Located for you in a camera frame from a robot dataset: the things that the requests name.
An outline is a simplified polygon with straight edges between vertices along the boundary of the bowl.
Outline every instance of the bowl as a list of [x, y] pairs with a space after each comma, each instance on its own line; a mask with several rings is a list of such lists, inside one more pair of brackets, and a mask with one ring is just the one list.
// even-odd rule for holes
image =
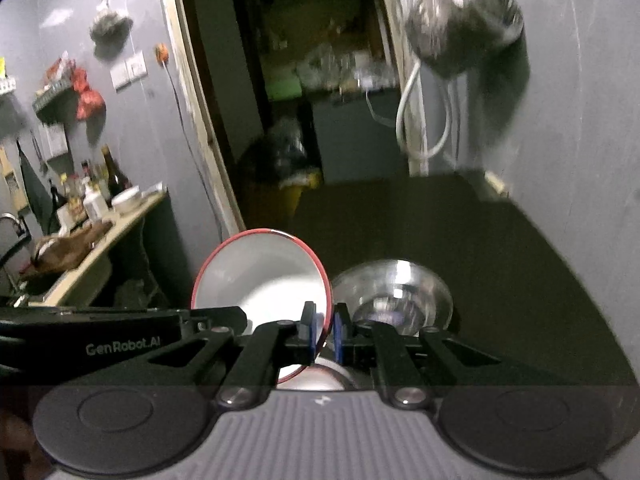
[[346, 303], [351, 320], [389, 323], [401, 335], [423, 326], [445, 329], [453, 314], [447, 285], [429, 269], [405, 260], [352, 267], [332, 281], [334, 303]]
[[[206, 259], [193, 287], [191, 308], [239, 306], [247, 318], [244, 334], [251, 334], [263, 323], [300, 320], [305, 301], [313, 301], [320, 315], [319, 351], [332, 316], [331, 288], [320, 260], [292, 235], [253, 229], [229, 238]], [[281, 368], [278, 382], [304, 368]]]
[[111, 207], [119, 214], [126, 215], [142, 204], [142, 193], [138, 186], [130, 187], [122, 193], [118, 193], [111, 200]]

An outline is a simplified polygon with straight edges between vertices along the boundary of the white cable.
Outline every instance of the white cable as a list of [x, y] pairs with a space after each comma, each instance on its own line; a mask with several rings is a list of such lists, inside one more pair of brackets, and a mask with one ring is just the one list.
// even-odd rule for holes
[[405, 152], [409, 158], [414, 160], [428, 160], [438, 153], [444, 148], [447, 139], [449, 138], [449, 134], [451, 132], [451, 99], [449, 96], [449, 92], [447, 91], [445, 83], [439, 78], [436, 78], [436, 82], [438, 84], [438, 90], [440, 90], [440, 96], [442, 98], [442, 103], [444, 104], [445, 109], [445, 125], [444, 131], [440, 136], [440, 140], [436, 143], [436, 145], [427, 150], [426, 153], [423, 152], [414, 152], [407, 145], [406, 139], [404, 138], [404, 133], [402, 132], [402, 125], [404, 123], [404, 110], [406, 108], [406, 104], [409, 102], [409, 97], [411, 95], [411, 91], [414, 89], [415, 81], [418, 79], [418, 74], [420, 73], [420, 61], [417, 61], [414, 65], [414, 68], [411, 71], [411, 75], [409, 76], [408, 81], [406, 82], [406, 86], [404, 87], [404, 91], [402, 91], [402, 96], [400, 97], [400, 104], [398, 105], [398, 114], [396, 115], [396, 140], [398, 141], [398, 146], [400, 149]]
[[374, 121], [376, 121], [379, 124], [382, 124], [383, 126], [388, 126], [389, 128], [395, 128], [396, 127], [396, 121], [395, 120], [387, 119], [386, 117], [378, 115], [377, 113], [375, 113], [373, 111], [373, 106], [371, 106], [371, 101], [369, 100], [369, 90], [364, 92], [364, 98], [367, 100], [367, 106], [369, 107], [369, 112], [371, 112], [371, 117], [373, 118]]

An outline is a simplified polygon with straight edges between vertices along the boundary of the black cable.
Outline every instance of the black cable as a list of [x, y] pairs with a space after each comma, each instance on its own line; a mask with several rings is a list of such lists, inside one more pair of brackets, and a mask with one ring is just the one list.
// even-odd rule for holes
[[182, 118], [182, 108], [180, 107], [180, 98], [178, 97], [178, 91], [175, 89], [174, 79], [171, 77], [171, 72], [169, 72], [169, 67], [166, 64], [166, 61], [163, 63], [164, 68], [166, 70], [166, 74], [169, 76], [169, 81], [171, 82], [171, 86], [174, 89], [174, 97], [175, 97], [175, 105], [178, 107], [178, 116], [180, 117], [180, 126], [182, 127], [182, 134], [184, 136], [184, 141], [187, 143], [187, 148], [189, 149], [189, 153], [191, 153], [191, 158], [193, 159], [193, 163], [196, 167], [196, 171], [198, 172], [198, 176], [200, 177], [200, 183], [204, 188], [204, 193], [207, 195], [207, 201], [209, 202], [209, 206], [211, 208], [211, 212], [213, 213], [213, 218], [216, 221], [216, 226], [218, 228], [218, 236], [220, 237], [220, 243], [224, 241], [224, 235], [222, 232], [222, 224], [220, 222], [220, 218], [218, 218], [218, 213], [216, 212], [216, 208], [213, 205], [213, 200], [209, 195], [209, 189], [207, 188], [206, 181], [204, 179], [204, 175], [200, 171], [200, 166], [198, 161], [196, 160], [196, 156], [191, 149], [191, 144], [189, 143], [189, 137], [187, 136], [187, 132], [184, 129], [184, 119]]

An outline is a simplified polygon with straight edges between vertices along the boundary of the dark wine bottle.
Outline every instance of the dark wine bottle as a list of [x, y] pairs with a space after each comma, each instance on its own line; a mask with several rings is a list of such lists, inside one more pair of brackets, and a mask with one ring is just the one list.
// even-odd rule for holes
[[102, 147], [102, 155], [104, 156], [104, 164], [107, 167], [109, 178], [107, 186], [111, 197], [115, 197], [118, 193], [122, 193], [125, 189], [131, 187], [130, 180], [120, 171], [120, 168], [113, 160], [109, 147], [105, 144]]

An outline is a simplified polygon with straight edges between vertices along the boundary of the metal bowl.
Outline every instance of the metal bowl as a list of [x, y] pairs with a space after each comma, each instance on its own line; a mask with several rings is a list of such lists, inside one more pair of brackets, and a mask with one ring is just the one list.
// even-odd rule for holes
[[354, 322], [389, 323], [401, 335], [423, 326], [446, 328], [453, 314], [447, 285], [429, 269], [405, 260], [379, 260], [352, 267], [332, 281], [334, 303], [346, 303]]

